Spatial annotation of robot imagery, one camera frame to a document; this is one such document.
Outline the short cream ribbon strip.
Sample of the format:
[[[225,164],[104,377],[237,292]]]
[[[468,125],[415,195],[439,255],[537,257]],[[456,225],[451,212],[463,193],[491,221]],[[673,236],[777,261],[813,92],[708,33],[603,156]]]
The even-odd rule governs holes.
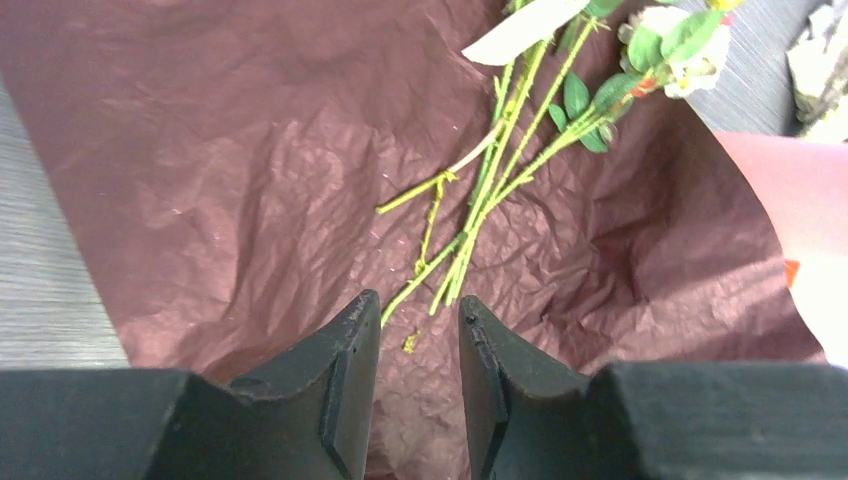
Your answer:
[[[538,0],[521,7],[461,51],[469,61],[505,66],[528,48],[550,38],[578,15],[589,0]]]

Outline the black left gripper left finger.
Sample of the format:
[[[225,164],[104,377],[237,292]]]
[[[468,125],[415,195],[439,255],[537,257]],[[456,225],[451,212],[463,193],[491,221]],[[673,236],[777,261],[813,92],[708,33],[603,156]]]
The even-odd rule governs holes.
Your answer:
[[[380,340],[364,290],[329,323],[226,386],[190,375],[148,479],[361,479]]]

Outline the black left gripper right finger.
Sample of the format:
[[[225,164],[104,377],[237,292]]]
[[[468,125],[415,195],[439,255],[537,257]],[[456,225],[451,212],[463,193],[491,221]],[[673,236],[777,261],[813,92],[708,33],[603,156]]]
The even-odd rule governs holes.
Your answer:
[[[476,296],[458,310],[474,479],[633,479],[636,453],[612,371],[566,367]]]

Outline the pink artificial flower bouquet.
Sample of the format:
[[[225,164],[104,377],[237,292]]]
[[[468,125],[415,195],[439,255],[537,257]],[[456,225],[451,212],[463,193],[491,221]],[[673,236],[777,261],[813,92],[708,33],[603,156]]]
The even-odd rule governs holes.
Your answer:
[[[550,38],[497,66],[494,110],[483,138],[444,170],[377,207],[385,214],[426,192],[433,195],[413,276],[389,300],[383,320],[440,266],[447,271],[430,307],[454,303],[487,217],[556,154],[573,144],[604,153],[617,122],[637,100],[655,92],[682,99],[716,85],[726,64],[737,3],[707,1],[701,9],[687,11],[675,1],[652,1],[614,27],[619,69],[590,89],[574,64],[590,37],[609,28],[619,7],[616,1],[589,1]],[[472,163],[478,164],[478,172],[465,220],[441,250],[431,253],[446,186]]]

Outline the dark red wrapping paper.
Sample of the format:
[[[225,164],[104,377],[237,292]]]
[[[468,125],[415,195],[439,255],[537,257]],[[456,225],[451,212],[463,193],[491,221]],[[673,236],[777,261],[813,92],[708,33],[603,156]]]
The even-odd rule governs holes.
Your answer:
[[[375,206],[492,108],[455,54],[494,1],[5,1],[1,70],[131,360],[227,380],[411,273]],[[683,101],[559,152],[491,212],[463,290],[559,367],[819,363],[771,222]]]

